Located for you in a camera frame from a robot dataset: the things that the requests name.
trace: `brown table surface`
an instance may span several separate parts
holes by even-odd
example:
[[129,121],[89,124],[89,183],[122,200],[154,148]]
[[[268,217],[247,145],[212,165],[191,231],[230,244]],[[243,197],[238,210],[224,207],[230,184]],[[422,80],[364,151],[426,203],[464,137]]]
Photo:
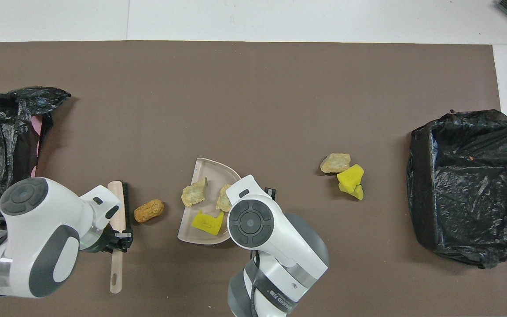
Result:
[[[231,316],[228,280],[248,251],[177,239],[197,157],[277,189],[326,242],[330,269],[293,316],[507,315],[507,263],[477,269],[420,246],[406,198],[409,133],[454,109],[499,109],[491,46],[242,42],[0,43],[0,92],[55,86],[38,175],[81,195],[129,184],[135,208],[123,289],[110,255],[81,253],[45,299],[0,299],[0,316]],[[365,169],[365,198],[319,170],[330,152]]]

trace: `white table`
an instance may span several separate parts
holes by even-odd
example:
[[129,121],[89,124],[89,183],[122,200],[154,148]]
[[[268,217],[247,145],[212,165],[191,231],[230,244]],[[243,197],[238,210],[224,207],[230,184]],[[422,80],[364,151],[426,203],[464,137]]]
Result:
[[507,16],[495,0],[0,0],[0,41],[492,44],[507,114]]

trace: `food scrap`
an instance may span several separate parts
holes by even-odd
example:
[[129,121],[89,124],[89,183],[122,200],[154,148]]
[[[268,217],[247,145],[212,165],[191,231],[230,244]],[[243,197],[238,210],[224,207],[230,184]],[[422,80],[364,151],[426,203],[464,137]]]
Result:
[[226,195],[226,189],[230,188],[231,186],[231,184],[228,184],[220,189],[220,195],[217,199],[217,210],[221,210],[227,213],[232,208],[232,204],[228,199],[228,195]]
[[139,223],[146,222],[163,213],[163,202],[159,199],[149,201],[134,211],[134,218]]
[[330,153],[320,164],[324,173],[341,173],[349,168],[351,157],[348,153]]
[[355,164],[338,174],[340,191],[346,192],[358,200],[362,200],[363,188],[361,187],[361,179],[363,178],[363,174],[364,170],[359,164]]
[[199,213],[193,219],[191,226],[216,236],[222,226],[223,218],[223,211],[220,211],[218,217],[214,218],[211,215],[203,214],[203,211],[199,210]]
[[183,188],[183,193],[181,195],[183,204],[187,207],[191,207],[195,205],[195,203],[200,203],[205,200],[206,187],[207,178],[205,177],[200,181]]

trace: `trash bag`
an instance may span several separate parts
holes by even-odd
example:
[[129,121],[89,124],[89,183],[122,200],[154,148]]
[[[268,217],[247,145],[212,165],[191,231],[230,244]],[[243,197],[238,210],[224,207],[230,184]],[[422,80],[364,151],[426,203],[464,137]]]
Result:
[[507,116],[452,111],[414,130],[407,189],[421,245],[481,269],[507,261]]
[[[0,94],[0,197],[8,187],[30,177],[37,164],[39,141],[42,144],[52,127],[50,112],[69,97],[62,89],[45,87]],[[31,117],[39,114],[40,136],[31,123]]]

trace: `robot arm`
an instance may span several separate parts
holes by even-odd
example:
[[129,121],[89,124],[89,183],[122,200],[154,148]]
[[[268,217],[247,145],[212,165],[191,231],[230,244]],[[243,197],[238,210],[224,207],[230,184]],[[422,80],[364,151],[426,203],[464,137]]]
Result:
[[229,306],[240,317],[285,316],[328,269],[326,245],[299,216],[284,214],[251,175],[227,195],[232,240],[259,252],[231,279]]
[[109,219],[121,202],[103,186],[78,197],[36,177],[12,185],[0,199],[0,295],[45,297],[70,276],[78,251],[107,246]]

